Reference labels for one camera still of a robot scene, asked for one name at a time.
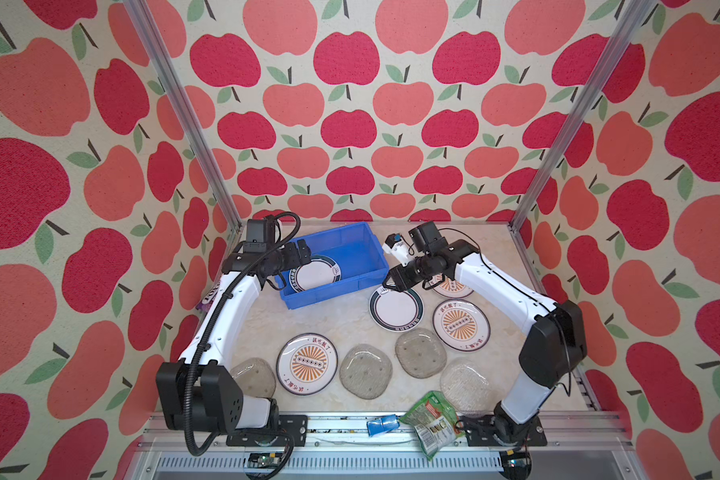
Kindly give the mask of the blue plastic bin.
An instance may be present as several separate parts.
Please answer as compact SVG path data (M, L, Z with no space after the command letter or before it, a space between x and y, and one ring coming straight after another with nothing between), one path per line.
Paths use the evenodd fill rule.
M369 287L377 287L389 265L370 226L354 223L301 237L311 262L283 274L280 297L293 310Z

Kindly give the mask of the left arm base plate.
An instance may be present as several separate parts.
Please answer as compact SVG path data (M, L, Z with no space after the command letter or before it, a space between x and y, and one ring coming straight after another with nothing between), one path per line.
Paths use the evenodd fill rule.
M250 448L285 447L287 437L290 436L295 447L304 447L308 420L307 415L281 415L274 430L236 430L227 437L226 445Z

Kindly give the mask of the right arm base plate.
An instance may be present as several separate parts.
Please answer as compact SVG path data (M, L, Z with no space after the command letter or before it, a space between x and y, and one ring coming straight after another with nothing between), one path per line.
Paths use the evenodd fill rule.
M479 418L462 416L457 426L465 432L470 447L497 447L519 449L548 445L538 417L518 425L509 417L485 415Z

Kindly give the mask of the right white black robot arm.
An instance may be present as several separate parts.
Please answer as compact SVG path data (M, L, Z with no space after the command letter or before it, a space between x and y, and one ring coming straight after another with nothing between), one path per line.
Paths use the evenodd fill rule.
M523 442L535 429L541 406L561 379L587 357L581 308L533 291L489 263L479 248L465 240L448 243L437 235L416 241L414 256L398 233L388 235L383 250L398 261L386 279L405 292L437 275L455 280L497 307L526 335L518 361L521 372L508 395L493 411L493 436L506 446Z

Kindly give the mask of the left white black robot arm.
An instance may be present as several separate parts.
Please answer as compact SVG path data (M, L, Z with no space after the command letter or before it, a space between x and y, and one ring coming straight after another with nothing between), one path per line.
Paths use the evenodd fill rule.
M166 426L181 430L198 454L220 436L253 430L274 436L279 409L271 397L245 393L229 363L241 327L268 279L311 261L304 240L274 245L246 242L223 263L210 310L179 359L163 363L156 374Z

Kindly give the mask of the green rimmed white plate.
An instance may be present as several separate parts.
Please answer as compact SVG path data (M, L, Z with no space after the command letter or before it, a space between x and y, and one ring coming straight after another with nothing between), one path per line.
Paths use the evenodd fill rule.
M288 276L289 284L295 292L322 287L341 279L338 262L326 255L313 255L308 265L291 270Z
M406 332L422 320L424 304L413 290L398 292L378 287L369 299L371 318L385 330Z

